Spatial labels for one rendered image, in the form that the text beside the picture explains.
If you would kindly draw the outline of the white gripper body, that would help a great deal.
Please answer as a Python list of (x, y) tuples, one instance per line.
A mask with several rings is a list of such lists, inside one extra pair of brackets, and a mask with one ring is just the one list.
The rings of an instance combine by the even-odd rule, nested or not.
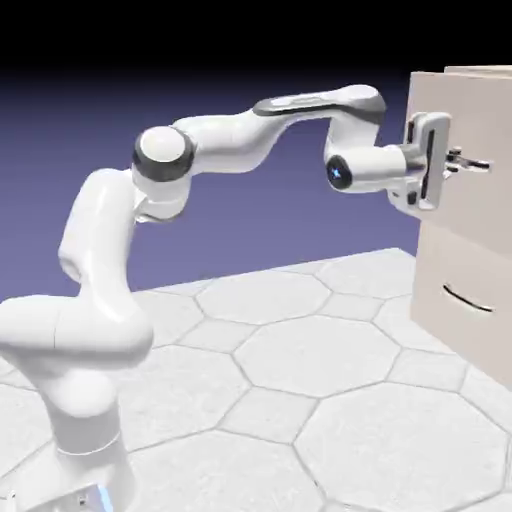
[(414, 143), (426, 159), (418, 208), (439, 206), (448, 152), (451, 116), (444, 112), (418, 112), (414, 116)]

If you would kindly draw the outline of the dark straight metal handle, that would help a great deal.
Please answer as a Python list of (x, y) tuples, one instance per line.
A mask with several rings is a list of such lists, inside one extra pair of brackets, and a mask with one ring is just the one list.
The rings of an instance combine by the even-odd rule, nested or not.
[(487, 173), (492, 168), (492, 163), (483, 160), (475, 160), (459, 156), (455, 161), (456, 167), (461, 172)]

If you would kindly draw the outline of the pale beige cabinet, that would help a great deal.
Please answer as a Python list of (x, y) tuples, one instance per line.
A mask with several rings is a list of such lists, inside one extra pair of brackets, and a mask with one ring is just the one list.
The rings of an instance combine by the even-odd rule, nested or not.
[(512, 66), (414, 72), (420, 111), (450, 113), (450, 147), (492, 168), (452, 175), (422, 215), (411, 317), (512, 391)]

